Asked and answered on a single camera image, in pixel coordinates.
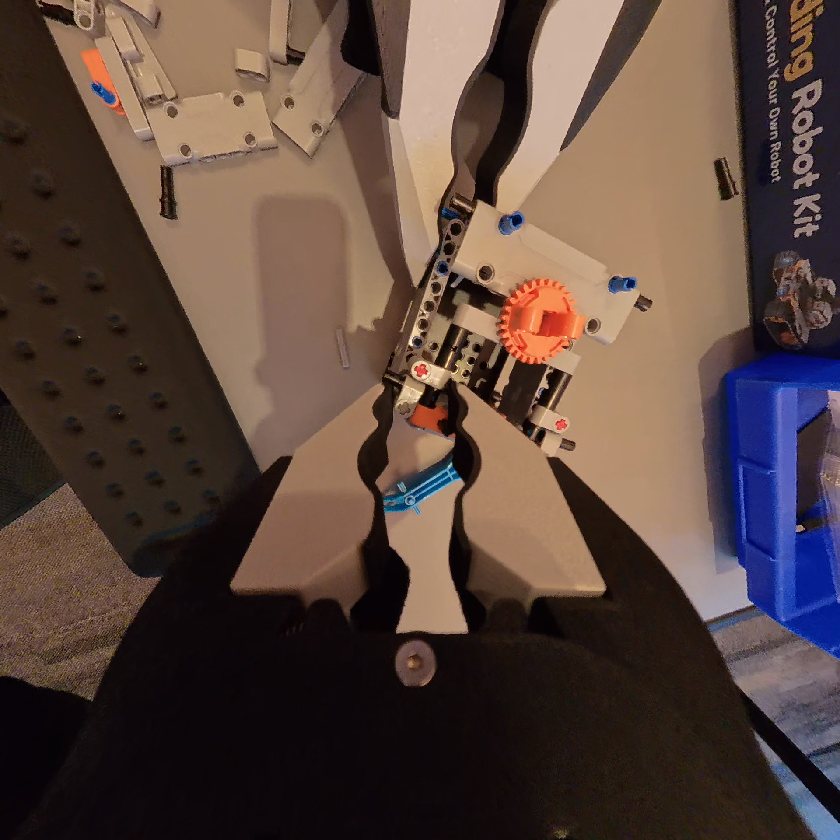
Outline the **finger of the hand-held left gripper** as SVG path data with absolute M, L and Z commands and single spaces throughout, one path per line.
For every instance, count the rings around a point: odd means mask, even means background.
M 372 3 L 383 129 L 405 259 L 431 259 L 457 170 L 456 117 L 495 45 L 500 1 Z
M 625 67 L 659 1 L 476 2 L 486 65 L 502 82 L 476 200 L 523 204 Z

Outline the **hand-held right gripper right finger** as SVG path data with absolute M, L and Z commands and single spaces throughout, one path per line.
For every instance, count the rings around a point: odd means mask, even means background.
M 483 604 L 600 597 L 606 584 L 543 452 L 474 392 L 455 392 L 472 471 L 460 510 L 466 589 Z

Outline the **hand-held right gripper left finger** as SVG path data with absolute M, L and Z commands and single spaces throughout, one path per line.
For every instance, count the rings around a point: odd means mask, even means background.
M 297 448 L 230 587 L 301 601 L 400 601 L 376 481 L 388 463 L 393 389 L 370 389 Z

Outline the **orange gear frame assembly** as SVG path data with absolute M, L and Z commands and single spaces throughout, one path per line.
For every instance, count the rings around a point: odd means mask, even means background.
M 454 194 L 442 237 L 385 371 L 395 409 L 453 435 L 445 389 L 463 385 L 547 456 L 572 451 L 560 400 L 582 340 L 612 343 L 633 310 L 653 302 L 632 276 L 525 221 Z

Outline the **teal curved plastic piece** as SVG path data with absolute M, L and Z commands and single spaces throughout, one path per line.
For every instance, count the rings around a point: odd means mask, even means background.
M 454 466 L 453 453 L 449 452 L 436 463 L 398 480 L 383 491 L 384 512 L 420 514 L 421 505 L 427 499 L 459 481 L 461 477 Z

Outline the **blue robot kit box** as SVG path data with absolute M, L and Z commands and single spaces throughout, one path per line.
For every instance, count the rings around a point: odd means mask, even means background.
M 753 337 L 839 353 L 839 2 L 739 1 Z

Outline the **blue plastic bin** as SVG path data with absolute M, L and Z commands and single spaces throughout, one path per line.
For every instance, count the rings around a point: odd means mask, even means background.
M 800 432 L 838 392 L 837 360 L 776 353 L 724 378 L 738 561 L 750 602 L 793 634 L 838 658 L 838 557 L 824 501 L 800 508 Z

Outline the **black studded panel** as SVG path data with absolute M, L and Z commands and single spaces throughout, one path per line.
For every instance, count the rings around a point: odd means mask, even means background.
M 2 391 L 139 576 L 258 475 L 34 2 L 2 2 Z

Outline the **clear plastic bags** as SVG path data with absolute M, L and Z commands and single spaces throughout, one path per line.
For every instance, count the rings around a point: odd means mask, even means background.
M 796 436 L 798 532 L 820 532 L 839 547 L 839 432 L 829 408 Z

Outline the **grey long flat bar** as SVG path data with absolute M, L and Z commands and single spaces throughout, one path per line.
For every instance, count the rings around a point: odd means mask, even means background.
M 135 18 L 109 5 L 106 27 L 142 104 L 153 107 L 176 100 L 175 89 Z

